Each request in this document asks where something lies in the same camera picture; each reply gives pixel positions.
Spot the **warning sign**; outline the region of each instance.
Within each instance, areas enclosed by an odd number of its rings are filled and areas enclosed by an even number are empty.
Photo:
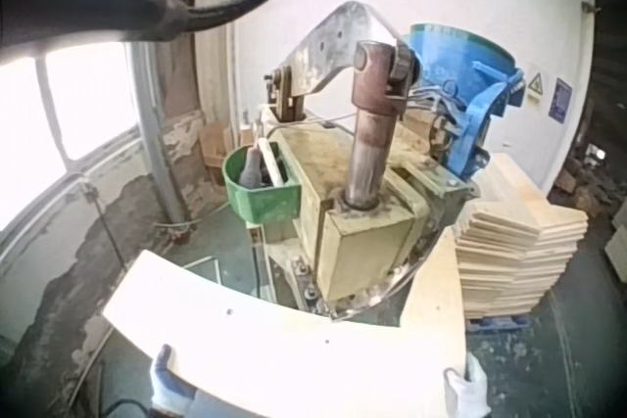
[[[534,92],[536,92],[538,95],[542,95],[543,90],[542,90],[542,76],[540,75],[540,73],[536,73],[536,76],[533,77],[533,80],[531,80],[531,82],[529,82],[529,88],[531,90],[533,90]]]

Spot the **gloved hand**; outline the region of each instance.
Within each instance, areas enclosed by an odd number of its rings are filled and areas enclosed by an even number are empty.
[[[444,371],[447,413],[450,418],[483,418],[492,411],[488,406],[488,377],[470,352],[466,370],[468,381],[453,369]]]
[[[153,406],[169,414],[185,416],[194,401],[196,388],[169,372],[168,360],[171,353],[172,348],[163,345],[150,366]]]

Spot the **white wall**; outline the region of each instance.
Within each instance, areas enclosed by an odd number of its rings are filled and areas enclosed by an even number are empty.
[[[240,112],[251,113],[265,101],[263,75],[274,69],[309,31],[347,0],[270,0],[236,24],[236,78]],[[575,90],[566,123],[548,116],[557,77],[575,88],[582,36],[581,0],[358,0],[378,10],[400,33],[414,23],[443,23],[486,36],[506,48],[525,70],[543,76],[545,94],[538,105],[525,101],[495,118],[488,133],[489,151],[505,151],[534,181],[551,187],[550,174],[559,151],[569,145],[569,122],[583,108],[585,87]],[[342,73],[307,107],[321,116],[354,110],[350,72]]]

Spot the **green bucket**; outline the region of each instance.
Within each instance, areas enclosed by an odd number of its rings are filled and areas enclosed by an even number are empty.
[[[274,156],[281,157],[278,144],[271,142]],[[295,219],[301,210],[301,184],[290,166],[283,159],[287,180],[285,185],[275,188],[249,190],[239,186],[239,176],[246,164],[246,153],[251,146],[236,149],[224,160],[222,173],[226,183],[226,193],[233,210],[245,221],[252,224],[267,224],[280,220]]]

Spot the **vertical metal column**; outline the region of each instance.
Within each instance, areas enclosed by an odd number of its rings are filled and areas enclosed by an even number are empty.
[[[134,87],[139,131],[149,170],[155,179],[160,203],[172,223],[189,221],[189,211],[174,180],[164,151],[158,111],[162,96],[157,74],[156,51],[152,43],[133,42],[126,45],[127,60]]]
[[[355,53],[353,104],[359,109],[355,140],[344,189],[344,201],[351,208],[374,209],[392,146],[396,120],[407,105],[407,89],[391,85],[395,48],[375,41],[361,41]],[[411,73],[411,60],[407,61]]]

